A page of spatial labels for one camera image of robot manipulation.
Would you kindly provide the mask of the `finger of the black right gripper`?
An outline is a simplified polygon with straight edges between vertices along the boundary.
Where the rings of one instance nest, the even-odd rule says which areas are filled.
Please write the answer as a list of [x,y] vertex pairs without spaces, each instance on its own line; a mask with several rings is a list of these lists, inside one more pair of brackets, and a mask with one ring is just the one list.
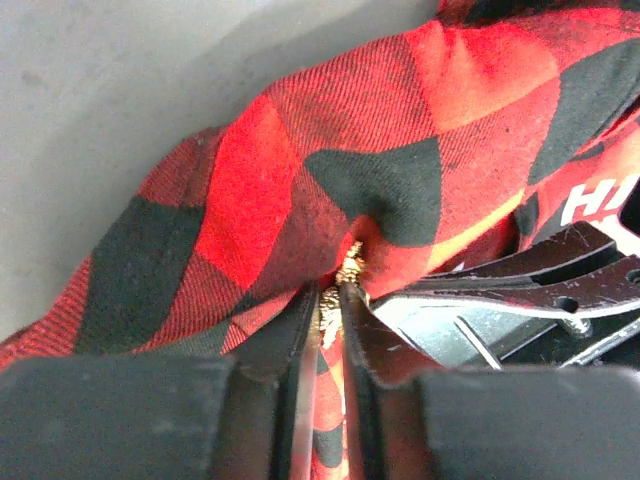
[[374,315],[410,346],[449,368],[586,366],[639,335],[639,260],[618,259],[550,285],[483,288],[457,279],[390,294]]
[[427,279],[538,278],[554,270],[578,276],[622,257],[614,239],[588,222],[578,222],[522,252],[474,268],[432,274]]

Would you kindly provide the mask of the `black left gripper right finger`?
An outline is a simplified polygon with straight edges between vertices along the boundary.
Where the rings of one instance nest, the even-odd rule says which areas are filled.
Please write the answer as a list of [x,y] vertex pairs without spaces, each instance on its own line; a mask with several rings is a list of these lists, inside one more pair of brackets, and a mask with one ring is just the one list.
[[340,290],[354,479],[635,479],[639,374],[447,370]]

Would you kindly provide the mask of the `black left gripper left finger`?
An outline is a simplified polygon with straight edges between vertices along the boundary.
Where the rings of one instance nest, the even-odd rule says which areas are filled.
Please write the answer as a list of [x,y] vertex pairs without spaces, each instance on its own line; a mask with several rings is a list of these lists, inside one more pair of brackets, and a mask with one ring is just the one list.
[[154,352],[32,358],[1,376],[5,479],[306,479],[315,285],[226,355],[199,334]]

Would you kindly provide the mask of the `red black plaid shirt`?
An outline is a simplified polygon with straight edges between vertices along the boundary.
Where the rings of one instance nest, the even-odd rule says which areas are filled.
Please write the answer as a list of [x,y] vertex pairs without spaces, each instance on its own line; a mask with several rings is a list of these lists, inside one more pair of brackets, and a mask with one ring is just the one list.
[[638,209],[638,192],[637,2],[445,1],[174,148],[49,312],[3,342],[1,376],[22,360],[143,354],[199,334],[226,355],[315,285],[306,479],[354,479],[341,288],[372,313],[422,281],[451,288],[427,277],[578,222],[601,231]]

